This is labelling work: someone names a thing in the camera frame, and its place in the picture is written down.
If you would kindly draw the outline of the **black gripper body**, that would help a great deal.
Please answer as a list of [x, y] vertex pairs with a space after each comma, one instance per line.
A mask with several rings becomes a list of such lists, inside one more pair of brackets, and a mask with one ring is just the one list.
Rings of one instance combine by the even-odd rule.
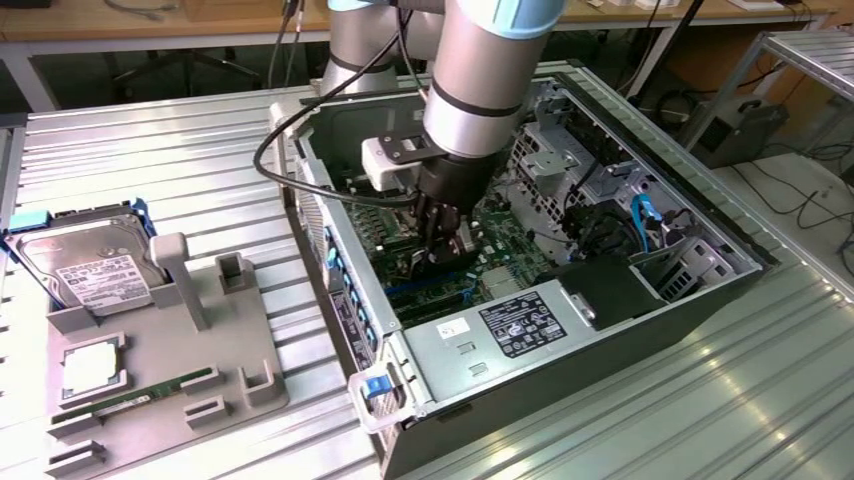
[[421, 162], [417, 190], [427, 198], [470, 213], [486, 195], [498, 155], [467, 158], [443, 154]]

